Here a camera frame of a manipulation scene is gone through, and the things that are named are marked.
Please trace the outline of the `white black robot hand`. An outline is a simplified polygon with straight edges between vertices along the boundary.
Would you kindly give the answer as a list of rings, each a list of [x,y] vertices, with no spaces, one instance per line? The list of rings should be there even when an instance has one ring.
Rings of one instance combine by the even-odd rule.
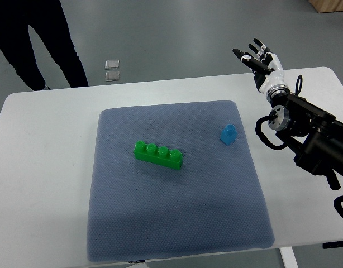
[[[277,55],[260,40],[254,38],[253,42],[255,45],[249,44],[249,49],[255,56],[237,48],[232,49],[232,52],[253,73],[257,90],[267,94],[273,87],[279,85],[287,87],[284,81],[284,69]]]

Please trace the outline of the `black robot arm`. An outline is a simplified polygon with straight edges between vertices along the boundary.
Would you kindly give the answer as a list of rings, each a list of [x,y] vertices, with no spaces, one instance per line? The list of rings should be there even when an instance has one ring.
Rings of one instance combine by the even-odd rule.
[[[343,123],[323,109],[276,87],[267,96],[272,109],[257,120],[255,133],[273,150],[290,148],[295,165],[312,175],[325,176],[332,190],[343,176]]]

